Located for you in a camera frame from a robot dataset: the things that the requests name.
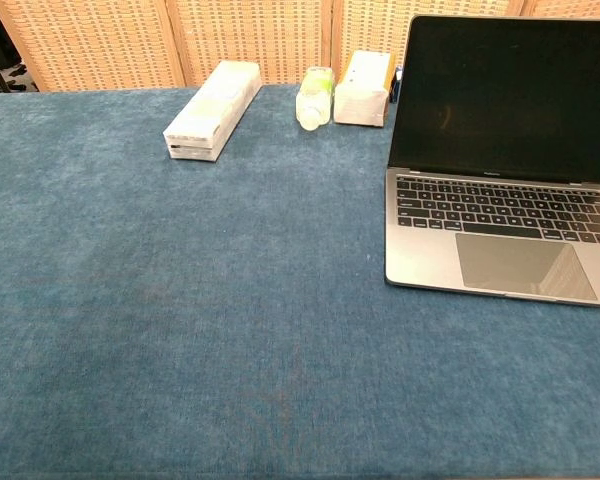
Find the trackpad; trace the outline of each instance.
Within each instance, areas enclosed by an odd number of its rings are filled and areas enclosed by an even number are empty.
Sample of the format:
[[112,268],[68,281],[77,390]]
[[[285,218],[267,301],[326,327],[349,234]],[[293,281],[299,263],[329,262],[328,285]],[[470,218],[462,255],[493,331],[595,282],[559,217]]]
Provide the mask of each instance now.
[[456,243],[467,287],[597,300],[568,243],[463,233]]

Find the laptop keyboard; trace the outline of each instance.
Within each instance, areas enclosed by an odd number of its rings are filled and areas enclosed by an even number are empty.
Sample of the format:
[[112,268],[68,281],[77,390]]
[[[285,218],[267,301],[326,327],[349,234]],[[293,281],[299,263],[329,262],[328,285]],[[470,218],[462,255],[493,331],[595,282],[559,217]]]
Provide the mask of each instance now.
[[405,227],[600,243],[600,194],[397,177]]

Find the white box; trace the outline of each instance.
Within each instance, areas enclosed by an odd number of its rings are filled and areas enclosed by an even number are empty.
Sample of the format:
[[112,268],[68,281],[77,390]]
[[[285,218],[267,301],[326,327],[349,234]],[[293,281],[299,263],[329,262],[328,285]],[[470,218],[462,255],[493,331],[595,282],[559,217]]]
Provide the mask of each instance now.
[[215,162],[261,86],[257,63],[221,61],[163,132],[171,158]]
[[336,85],[333,120],[337,123],[384,126],[395,57],[391,53],[356,50]]

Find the woven screen panel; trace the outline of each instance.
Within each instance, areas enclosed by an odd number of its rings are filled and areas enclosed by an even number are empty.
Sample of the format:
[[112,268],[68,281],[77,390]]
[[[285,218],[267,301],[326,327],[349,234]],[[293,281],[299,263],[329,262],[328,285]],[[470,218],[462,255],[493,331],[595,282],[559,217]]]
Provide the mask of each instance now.
[[0,0],[42,91],[184,86],[163,0]]
[[530,14],[533,17],[600,18],[600,0],[538,0]]
[[267,84],[298,83],[330,64],[331,0],[167,0],[187,83],[220,60],[260,65]]
[[335,0],[333,63],[344,72],[354,50],[393,53],[401,65],[416,14],[504,15],[509,0]]

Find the floor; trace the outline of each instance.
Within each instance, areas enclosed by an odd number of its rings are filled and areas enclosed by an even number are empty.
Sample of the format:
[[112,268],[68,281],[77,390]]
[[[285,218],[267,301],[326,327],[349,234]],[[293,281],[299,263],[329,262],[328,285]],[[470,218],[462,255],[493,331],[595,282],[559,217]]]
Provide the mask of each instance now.
[[27,66],[24,63],[18,63],[10,68],[1,70],[4,81],[14,92],[37,92],[35,82],[27,72]]

